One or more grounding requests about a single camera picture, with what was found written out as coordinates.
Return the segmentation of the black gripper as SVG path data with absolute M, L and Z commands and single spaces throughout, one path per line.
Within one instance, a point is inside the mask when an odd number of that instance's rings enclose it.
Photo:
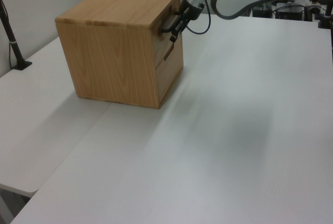
M 170 41 L 175 43 L 179 35 L 184 31 L 188 22 L 197 20 L 202 13 L 202 4 L 192 5 L 188 0 L 182 0 L 179 11 L 175 13 L 176 17 L 171 24 Z

